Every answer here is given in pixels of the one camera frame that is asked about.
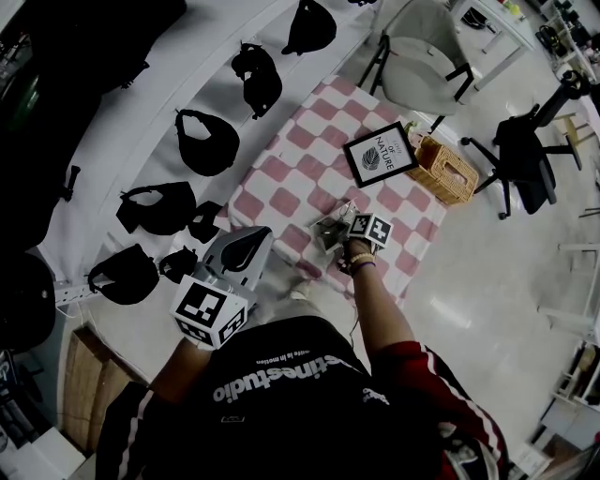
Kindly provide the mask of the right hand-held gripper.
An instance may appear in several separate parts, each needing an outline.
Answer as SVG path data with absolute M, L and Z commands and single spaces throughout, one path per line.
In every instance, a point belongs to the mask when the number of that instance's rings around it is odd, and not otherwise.
M 316 227 L 318 239 L 323 244 L 342 244 L 348 235 L 350 238 L 368 240 L 378 247 L 387 246 L 393 231 L 390 222 L 371 213 L 356 214 L 350 228 L 347 222 L 334 218 L 323 218 L 316 223 Z

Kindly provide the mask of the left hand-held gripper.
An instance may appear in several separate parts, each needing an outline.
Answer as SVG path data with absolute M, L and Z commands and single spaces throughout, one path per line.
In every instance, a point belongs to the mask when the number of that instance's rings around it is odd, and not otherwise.
M 217 350 L 248 322 L 273 242 L 269 227 L 247 227 L 212 243 L 194 273 L 182 277 L 170 309 L 187 338 Z

